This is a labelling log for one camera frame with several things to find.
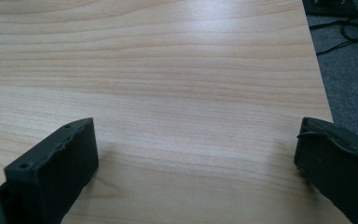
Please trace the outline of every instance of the screw hole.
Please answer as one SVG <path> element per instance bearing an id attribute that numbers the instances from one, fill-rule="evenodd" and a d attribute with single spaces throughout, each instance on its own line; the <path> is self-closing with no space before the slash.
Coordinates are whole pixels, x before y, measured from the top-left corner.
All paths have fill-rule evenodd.
<path id="1" fill-rule="evenodd" d="M 29 164 L 23 163 L 19 167 L 20 167 L 20 169 L 25 169 L 25 168 L 28 168 L 29 166 L 30 166 Z"/>

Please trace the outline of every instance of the floor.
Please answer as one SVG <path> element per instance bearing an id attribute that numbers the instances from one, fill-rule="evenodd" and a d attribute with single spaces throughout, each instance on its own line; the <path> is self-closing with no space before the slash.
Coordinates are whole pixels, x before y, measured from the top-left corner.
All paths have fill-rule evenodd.
<path id="1" fill-rule="evenodd" d="M 307 16 L 309 25 L 345 18 Z M 312 31 L 316 52 L 330 49 L 345 41 L 340 26 Z M 348 33 L 357 35 L 355 29 Z M 327 99 L 336 124 L 358 133 L 358 43 L 318 56 Z"/>

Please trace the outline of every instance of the light wood surface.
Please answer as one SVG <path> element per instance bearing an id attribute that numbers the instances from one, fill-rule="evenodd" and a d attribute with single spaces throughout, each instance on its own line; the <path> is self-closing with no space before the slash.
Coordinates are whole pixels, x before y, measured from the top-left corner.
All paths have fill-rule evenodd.
<path id="1" fill-rule="evenodd" d="M 348 223 L 293 164 L 305 116 L 331 119 L 299 0 L 0 1 L 0 184 L 94 117 L 63 223 Z"/>

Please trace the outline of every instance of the black cable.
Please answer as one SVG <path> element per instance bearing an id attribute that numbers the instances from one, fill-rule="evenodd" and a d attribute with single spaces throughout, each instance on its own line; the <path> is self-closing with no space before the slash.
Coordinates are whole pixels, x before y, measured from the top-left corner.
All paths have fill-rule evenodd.
<path id="1" fill-rule="evenodd" d="M 355 44 L 356 42 L 352 42 L 350 40 L 347 40 L 347 41 L 344 41 L 338 45 L 335 45 L 334 47 L 332 47 L 331 49 L 327 49 L 325 51 L 320 51 L 320 52 L 317 52 L 316 53 L 316 56 L 321 56 L 321 55 L 324 55 L 326 53 L 330 53 L 331 51 L 335 50 L 335 49 L 341 49 L 341 48 L 344 48 L 344 47 L 347 47 L 348 45 L 351 45 L 351 44 Z"/>

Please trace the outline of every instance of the wood grain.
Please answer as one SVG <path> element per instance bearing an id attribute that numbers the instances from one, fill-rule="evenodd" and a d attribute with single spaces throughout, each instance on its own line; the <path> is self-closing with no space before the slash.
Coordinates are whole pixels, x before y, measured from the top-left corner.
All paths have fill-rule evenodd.
<path id="1" fill-rule="evenodd" d="M 331 119 L 301 1 L 0 1 L 3 168 L 94 117 L 63 223 L 348 223 L 293 164 Z"/>

